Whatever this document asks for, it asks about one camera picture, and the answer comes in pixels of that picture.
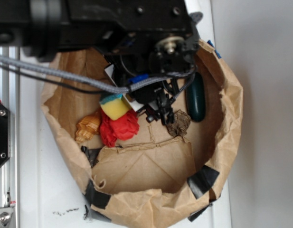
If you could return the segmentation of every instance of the sponge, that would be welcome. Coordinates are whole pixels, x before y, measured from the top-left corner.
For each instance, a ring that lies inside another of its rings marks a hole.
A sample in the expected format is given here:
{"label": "sponge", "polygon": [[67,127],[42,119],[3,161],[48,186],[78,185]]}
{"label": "sponge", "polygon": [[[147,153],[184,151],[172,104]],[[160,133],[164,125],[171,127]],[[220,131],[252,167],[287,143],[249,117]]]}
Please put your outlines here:
{"label": "sponge", "polygon": [[112,120],[117,120],[125,115],[130,108],[123,102],[122,94],[102,96],[100,106],[105,114]]}

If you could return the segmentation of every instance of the black wire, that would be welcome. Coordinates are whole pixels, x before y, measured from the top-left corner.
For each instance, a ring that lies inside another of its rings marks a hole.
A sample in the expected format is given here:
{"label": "black wire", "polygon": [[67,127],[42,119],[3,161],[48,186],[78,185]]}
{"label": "black wire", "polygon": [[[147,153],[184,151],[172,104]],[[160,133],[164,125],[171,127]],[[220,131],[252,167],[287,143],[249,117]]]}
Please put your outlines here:
{"label": "black wire", "polygon": [[196,70],[190,74],[190,76],[188,76],[188,81],[184,84],[183,87],[181,87],[179,90],[180,92],[177,93],[176,95],[174,95],[171,99],[170,99],[170,104],[173,104],[177,97],[184,91],[186,90],[193,82],[194,82],[194,79],[195,79],[195,73],[196,73]]}
{"label": "black wire", "polygon": [[121,65],[122,65],[123,69],[126,71],[126,73],[128,73],[129,75],[131,75],[133,77],[136,77],[136,74],[130,72],[129,69],[127,69],[127,67],[125,66],[125,64],[123,62],[122,55],[120,55],[120,62],[121,62]]}
{"label": "black wire", "polygon": [[21,76],[25,76],[25,77],[28,77],[28,78],[33,78],[35,80],[39,80],[39,81],[43,81],[43,82],[55,84],[55,85],[62,86],[64,88],[71,89],[71,90],[74,90],[74,91],[77,91],[77,92],[80,92],[80,93],[84,93],[84,94],[110,94],[109,92],[106,92],[106,91],[103,91],[103,90],[101,90],[101,91],[83,90],[83,89],[77,88],[75,86],[71,86],[69,84],[63,83],[63,82],[57,82],[57,81],[54,81],[54,80],[50,80],[48,78],[42,78],[42,77],[38,77],[38,76],[29,74],[29,73],[24,73],[24,72],[21,72],[18,69],[15,70],[15,69],[12,69],[12,68],[10,68],[8,66],[2,66],[2,65],[0,65],[0,68],[2,68],[4,70],[11,71],[11,72],[16,73],[16,74],[19,74]]}

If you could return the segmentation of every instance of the paper bag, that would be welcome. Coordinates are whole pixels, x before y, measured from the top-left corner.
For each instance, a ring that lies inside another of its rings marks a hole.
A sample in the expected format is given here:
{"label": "paper bag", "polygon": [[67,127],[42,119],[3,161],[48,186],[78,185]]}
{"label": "paper bag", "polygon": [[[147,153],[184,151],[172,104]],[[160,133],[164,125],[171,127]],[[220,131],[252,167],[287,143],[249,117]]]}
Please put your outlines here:
{"label": "paper bag", "polygon": [[[200,47],[195,60],[204,80],[206,117],[192,122],[185,137],[170,136],[160,121],[148,123],[142,115],[138,134],[114,148],[104,147],[97,135],[78,145],[76,124],[98,109],[99,96],[45,84],[42,110],[95,217],[130,228],[166,228],[220,197],[238,150],[243,89],[212,46],[201,40]],[[109,83],[107,62],[94,49],[60,54],[51,66]],[[173,109],[187,111],[185,93]],[[93,168],[82,145],[102,148]]]}

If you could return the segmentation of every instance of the red cloth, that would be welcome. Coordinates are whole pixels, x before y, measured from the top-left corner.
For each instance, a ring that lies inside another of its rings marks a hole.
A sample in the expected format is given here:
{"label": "red cloth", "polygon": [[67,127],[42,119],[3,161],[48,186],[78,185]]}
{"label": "red cloth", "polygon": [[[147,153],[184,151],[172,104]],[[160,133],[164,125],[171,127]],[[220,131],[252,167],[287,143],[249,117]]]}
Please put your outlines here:
{"label": "red cloth", "polygon": [[117,139],[128,140],[138,133],[139,125],[136,112],[128,111],[117,120],[111,120],[102,110],[100,135],[102,142],[108,147],[114,147]]}

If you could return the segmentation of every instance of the black metal bracket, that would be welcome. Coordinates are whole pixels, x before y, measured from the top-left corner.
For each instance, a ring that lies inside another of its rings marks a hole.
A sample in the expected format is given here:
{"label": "black metal bracket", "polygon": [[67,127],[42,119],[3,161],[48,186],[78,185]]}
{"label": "black metal bracket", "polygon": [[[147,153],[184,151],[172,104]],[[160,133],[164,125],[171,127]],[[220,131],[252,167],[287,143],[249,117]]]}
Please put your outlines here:
{"label": "black metal bracket", "polygon": [[9,159],[10,112],[0,103],[0,168]]}

